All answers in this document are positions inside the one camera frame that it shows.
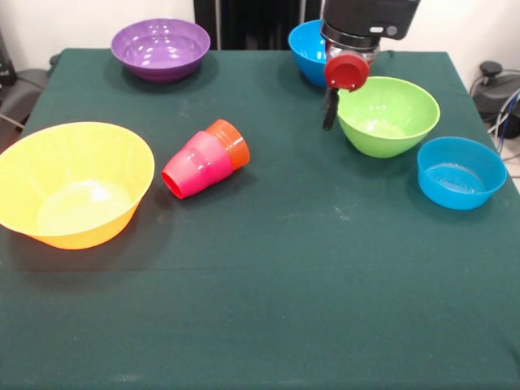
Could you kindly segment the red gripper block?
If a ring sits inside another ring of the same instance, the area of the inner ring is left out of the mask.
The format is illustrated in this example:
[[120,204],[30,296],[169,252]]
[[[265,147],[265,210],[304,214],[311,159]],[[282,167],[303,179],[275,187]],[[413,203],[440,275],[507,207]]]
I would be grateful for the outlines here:
[[329,89],[360,89],[370,74],[370,66],[379,53],[379,44],[368,48],[325,41],[324,80]]

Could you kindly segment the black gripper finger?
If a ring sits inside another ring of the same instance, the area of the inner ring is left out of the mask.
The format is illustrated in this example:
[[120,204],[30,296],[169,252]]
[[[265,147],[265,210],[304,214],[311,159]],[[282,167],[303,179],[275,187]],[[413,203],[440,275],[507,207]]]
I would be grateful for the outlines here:
[[322,125],[325,131],[330,131],[335,123],[338,101],[338,88],[328,88],[324,100],[325,115]]

